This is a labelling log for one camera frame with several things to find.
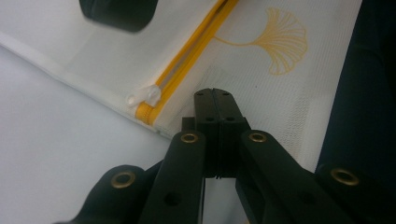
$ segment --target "white surface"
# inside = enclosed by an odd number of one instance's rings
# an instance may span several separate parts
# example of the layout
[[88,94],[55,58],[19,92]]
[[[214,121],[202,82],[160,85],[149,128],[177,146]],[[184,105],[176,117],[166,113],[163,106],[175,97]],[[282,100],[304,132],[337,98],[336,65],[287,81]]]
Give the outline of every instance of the white surface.
[[314,172],[360,5],[361,0],[239,1],[216,33],[222,41],[210,40],[154,128],[172,136],[181,126],[177,117],[191,116],[194,92],[229,91],[252,129],[273,135]]
[[2,0],[0,46],[134,119],[127,97],[154,84],[216,3],[159,1],[128,33],[85,19],[78,0]]
[[[70,220],[109,169],[148,169],[169,140],[0,47],[0,223]],[[206,183],[204,223],[245,223],[232,180]]]

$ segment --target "yellow ginkgo leaf print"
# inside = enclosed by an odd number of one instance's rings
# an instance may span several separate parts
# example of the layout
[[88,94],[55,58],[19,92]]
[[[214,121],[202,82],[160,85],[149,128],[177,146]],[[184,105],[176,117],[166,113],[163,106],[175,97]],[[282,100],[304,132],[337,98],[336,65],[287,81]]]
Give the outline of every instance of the yellow ginkgo leaf print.
[[256,45],[265,49],[272,59],[270,73],[282,75],[291,71],[307,51],[306,30],[288,11],[270,7],[266,10],[268,22],[262,34],[246,44],[217,40],[233,46]]

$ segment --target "yellow zipper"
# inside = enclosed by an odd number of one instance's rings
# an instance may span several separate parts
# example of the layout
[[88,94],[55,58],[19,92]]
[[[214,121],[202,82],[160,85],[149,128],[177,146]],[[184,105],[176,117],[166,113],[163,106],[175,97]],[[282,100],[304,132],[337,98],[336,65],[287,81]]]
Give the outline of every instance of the yellow zipper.
[[163,86],[161,100],[153,107],[146,103],[141,103],[135,112],[135,117],[148,125],[153,125],[154,120],[158,117],[165,103],[172,96],[177,86],[188,74],[192,66],[198,60],[206,45],[215,35],[227,16],[233,10],[238,0],[220,0],[207,14],[203,22],[198,26],[197,30],[192,34],[184,47],[180,50],[177,56],[169,63],[161,76],[156,81],[157,86],[164,84],[167,76],[169,76],[175,66],[180,63],[180,60],[185,56],[184,61],[180,67],[172,75],[169,81]]

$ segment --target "white zipper pull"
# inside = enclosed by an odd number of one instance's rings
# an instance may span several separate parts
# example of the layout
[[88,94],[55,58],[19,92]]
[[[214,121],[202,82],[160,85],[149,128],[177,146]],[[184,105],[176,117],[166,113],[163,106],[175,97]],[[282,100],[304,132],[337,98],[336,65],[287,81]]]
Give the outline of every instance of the white zipper pull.
[[151,85],[135,91],[127,97],[127,104],[130,107],[145,102],[148,105],[155,106],[161,99],[161,89],[157,85]]

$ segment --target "metal grommet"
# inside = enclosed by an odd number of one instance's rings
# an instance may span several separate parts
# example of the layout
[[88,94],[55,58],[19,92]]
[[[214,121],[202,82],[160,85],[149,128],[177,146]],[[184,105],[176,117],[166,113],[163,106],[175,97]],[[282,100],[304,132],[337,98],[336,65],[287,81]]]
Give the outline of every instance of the metal grommet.
[[132,171],[119,172],[111,178],[111,186],[115,189],[124,189],[131,186],[135,179],[136,176]]
[[195,133],[185,133],[181,135],[181,141],[185,143],[194,143],[198,141],[198,135],[196,135]]
[[357,176],[342,168],[334,168],[330,174],[336,181],[348,186],[357,186],[360,182]]
[[252,140],[253,142],[259,142],[259,143],[263,143],[265,141],[267,141],[267,136],[265,136],[262,133],[251,133],[248,138],[250,138],[250,140]]

